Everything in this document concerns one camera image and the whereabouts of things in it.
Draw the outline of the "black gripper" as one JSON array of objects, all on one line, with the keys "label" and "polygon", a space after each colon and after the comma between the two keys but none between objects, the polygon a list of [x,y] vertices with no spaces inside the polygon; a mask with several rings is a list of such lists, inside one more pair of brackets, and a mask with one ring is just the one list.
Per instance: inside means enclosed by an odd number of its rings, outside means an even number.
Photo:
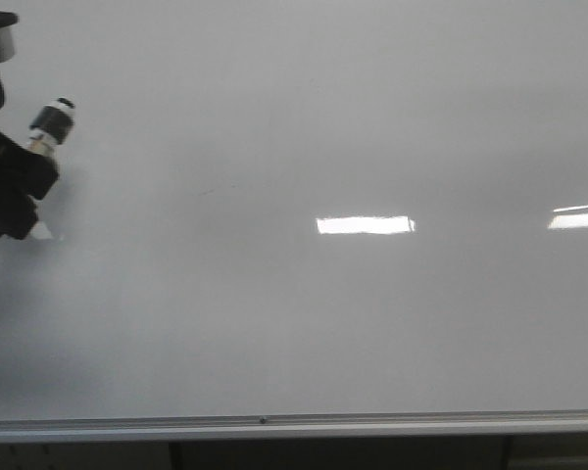
[{"label": "black gripper", "polygon": [[59,179],[55,161],[0,132],[0,236],[26,238],[38,222],[37,200]]}]

